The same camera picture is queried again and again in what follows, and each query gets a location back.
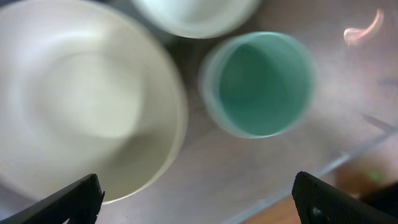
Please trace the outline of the white small bowl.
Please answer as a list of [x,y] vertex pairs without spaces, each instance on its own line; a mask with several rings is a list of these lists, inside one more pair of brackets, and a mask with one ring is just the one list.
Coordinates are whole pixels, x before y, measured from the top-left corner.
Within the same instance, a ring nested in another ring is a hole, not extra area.
[[180,37],[209,39],[244,24],[260,0],[133,0],[153,25]]

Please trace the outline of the clear plastic storage bin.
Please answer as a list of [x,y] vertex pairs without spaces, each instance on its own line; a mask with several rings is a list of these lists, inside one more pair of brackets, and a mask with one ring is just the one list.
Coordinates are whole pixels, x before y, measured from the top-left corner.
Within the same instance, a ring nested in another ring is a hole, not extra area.
[[[323,175],[397,134],[396,1],[260,1],[237,29],[209,39],[170,34],[132,1],[94,1],[145,27],[171,56],[187,98],[187,130],[171,166],[145,189],[105,203],[99,223],[239,223],[285,197],[297,172]],[[303,43],[315,71],[308,110],[260,139],[221,129],[203,104],[200,65],[226,39],[280,32]],[[1,182],[1,207],[32,202]]]

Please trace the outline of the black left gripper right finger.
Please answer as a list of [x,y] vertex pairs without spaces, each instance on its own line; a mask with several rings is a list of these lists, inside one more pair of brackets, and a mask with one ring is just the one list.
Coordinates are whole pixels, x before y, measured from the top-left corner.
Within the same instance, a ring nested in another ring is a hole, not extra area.
[[300,221],[306,224],[397,223],[397,184],[360,200],[301,171],[295,176],[292,197]]

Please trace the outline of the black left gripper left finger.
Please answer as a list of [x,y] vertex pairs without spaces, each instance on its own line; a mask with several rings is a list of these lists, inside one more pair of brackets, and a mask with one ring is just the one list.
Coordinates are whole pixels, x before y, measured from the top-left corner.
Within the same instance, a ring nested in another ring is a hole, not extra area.
[[98,176],[89,174],[23,211],[1,220],[1,224],[95,224],[104,196]]

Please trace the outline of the beige plate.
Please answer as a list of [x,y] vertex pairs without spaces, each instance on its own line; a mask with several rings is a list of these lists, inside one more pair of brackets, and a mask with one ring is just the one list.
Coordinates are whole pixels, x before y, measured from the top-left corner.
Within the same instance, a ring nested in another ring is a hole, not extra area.
[[1,182],[40,200],[88,175],[105,203],[153,184],[187,130],[171,56],[140,23],[94,1],[1,7]]

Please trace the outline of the green plastic cup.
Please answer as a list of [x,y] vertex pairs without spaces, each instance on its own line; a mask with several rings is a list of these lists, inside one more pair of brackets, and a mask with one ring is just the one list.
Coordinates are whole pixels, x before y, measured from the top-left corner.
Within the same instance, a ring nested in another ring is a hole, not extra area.
[[200,93],[210,118],[239,138],[260,139],[294,126],[310,106],[310,52],[280,32],[226,39],[200,65]]

